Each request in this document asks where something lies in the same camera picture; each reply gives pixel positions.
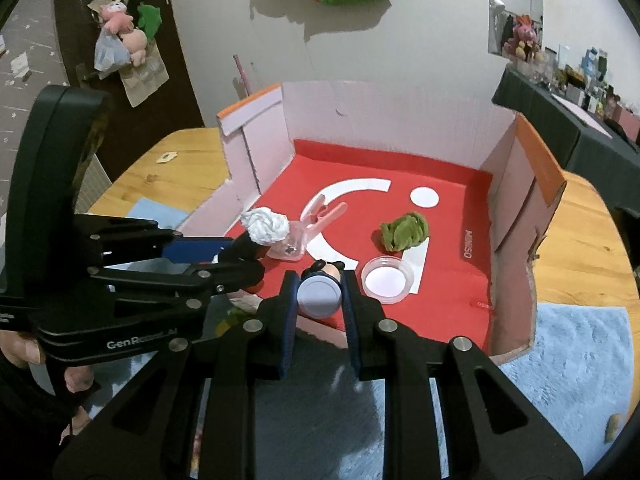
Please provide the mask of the person's left hand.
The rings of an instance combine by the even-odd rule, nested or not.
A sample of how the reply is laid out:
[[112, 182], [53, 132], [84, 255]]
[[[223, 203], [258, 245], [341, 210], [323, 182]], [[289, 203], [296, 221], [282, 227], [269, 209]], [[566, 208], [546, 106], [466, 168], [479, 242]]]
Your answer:
[[[1, 351], [12, 364], [19, 368], [43, 365], [46, 362], [46, 357], [34, 338], [10, 330], [1, 332]], [[64, 382], [71, 394], [86, 393], [94, 384], [93, 369], [88, 365], [69, 367], [64, 372]], [[79, 434], [89, 422], [91, 422], [90, 416], [85, 408], [79, 405], [67, 427], [62, 431], [61, 439], [70, 434]]]

